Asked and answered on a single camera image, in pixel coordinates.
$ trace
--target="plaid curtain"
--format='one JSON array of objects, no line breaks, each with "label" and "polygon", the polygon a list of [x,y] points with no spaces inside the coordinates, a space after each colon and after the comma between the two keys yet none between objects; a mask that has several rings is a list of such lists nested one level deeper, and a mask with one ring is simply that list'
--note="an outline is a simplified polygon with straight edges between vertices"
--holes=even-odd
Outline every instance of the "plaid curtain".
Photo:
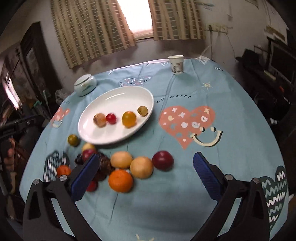
[{"label": "plaid curtain", "polygon": [[196,0],[148,0],[155,40],[203,39]]},{"label": "plaid curtain", "polygon": [[51,0],[51,12],[70,68],[135,45],[117,0]]}]

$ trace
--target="paper cup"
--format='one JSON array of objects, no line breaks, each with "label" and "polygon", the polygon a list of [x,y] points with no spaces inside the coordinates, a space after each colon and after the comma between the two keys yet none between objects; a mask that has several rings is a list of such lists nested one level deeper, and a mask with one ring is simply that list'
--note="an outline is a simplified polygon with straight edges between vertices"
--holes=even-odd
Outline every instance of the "paper cup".
[{"label": "paper cup", "polygon": [[170,67],[172,69],[173,74],[182,74],[184,56],[173,55],[173,56],[169,56],[168,59],[170,60]]}]

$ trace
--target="metal bolt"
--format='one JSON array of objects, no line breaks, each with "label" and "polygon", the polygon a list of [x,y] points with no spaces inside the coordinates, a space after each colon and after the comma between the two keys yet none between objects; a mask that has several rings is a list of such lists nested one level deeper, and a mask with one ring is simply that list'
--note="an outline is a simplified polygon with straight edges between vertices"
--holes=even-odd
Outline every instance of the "metal bolt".
[{"label": "metal bolt", "polygon": [[37,185],[39,182],[40,182],[40,179],[37,178],[37,179],[35,179],[35,180],[33,181],[33,184],[34,184],[34,185]]},{"label": "metal bolt", "polygon": [[65,180],[67,180],[67,175],[61,175],[60,177],[59,177],[59,180],[61,181],[61,182],[63,182],[63,181],[65,181]]},{"label": "metal bolt", "polygon": [[260,180],[258,178],[254,178],[253,179],[253,182],[256,183],[256,184],[258,184],[258,183],[260,183]]},{"label": "metal bolt", "polygon": [[226,178],[228,181],[233,180],[233,176],[232,176],[231,174],[226,174],[226,175],[225,175],[225,178]]}]

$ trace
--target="white plate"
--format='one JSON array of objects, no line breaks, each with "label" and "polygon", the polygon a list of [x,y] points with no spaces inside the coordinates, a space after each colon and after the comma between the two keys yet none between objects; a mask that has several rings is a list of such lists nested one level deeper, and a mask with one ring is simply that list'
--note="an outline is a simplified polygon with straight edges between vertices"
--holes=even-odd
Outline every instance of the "white plate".
[{"label": "white plate", "polygon": [[[148,115],[145,117],[137,111],[142,105],[148,109]],[[125,86],[108,91],[92,101],[82,112],[78,121],[78,133],[84,141],[96,145],[121,141],[136,133],[145,124],[153,111],[153,106],[152,93],[143,87]],[[121,121],[126,111],[132,111],[137,116],[137,124],[131,128],[125,128]],[[93,118],[98,113],[114,113],[117,117],[116,124],[107,123],[105,127],[97,127]]]}]

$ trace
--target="white wall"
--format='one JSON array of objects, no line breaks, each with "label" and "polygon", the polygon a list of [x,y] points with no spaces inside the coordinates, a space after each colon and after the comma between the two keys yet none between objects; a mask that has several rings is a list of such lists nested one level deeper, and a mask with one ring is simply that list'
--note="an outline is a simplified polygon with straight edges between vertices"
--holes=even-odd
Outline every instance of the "white wall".
[{"label": "white wall", "polygon": [[[245,0],[207,0],[215,6],[213,10],[200,8],[204,25],[221,23],[233,29],[229,30],[229,39],[225,34],[213,33],[213,59],[221,64],[230,74],[238,75],[236,62],[230,42],[236,56],[241,56],[245,48],[254,49],[253,45],[267,45],[264,35],[266,25],[286,35],[286,25],[278,13],[268,4],[271,23],[263,2],[259,1],[259,9]],[[232,9],[232,20],[229,20],[229,4]],[[166,58],[173,54],[183,54],[186,57],[198,57],[203,49],[210,44],[210,32],[206,31],[207,39],[187,41],[154,41],[153,39],[139,41],[136,47],[103,56],[80,67],[69,69],[59,46],[54,31],[50,12],[50,0],[27,0],[14,15],[3,34],[0,36],[0,52],[17,41],[20,41],[33,22],[41,22],[43,35],[50,58],[62,85],[73,90],[75,80],[85,73],[96,74],[114,68],[141,63],[154,59]],[[210,50],[205,56],[210,57]]]}]

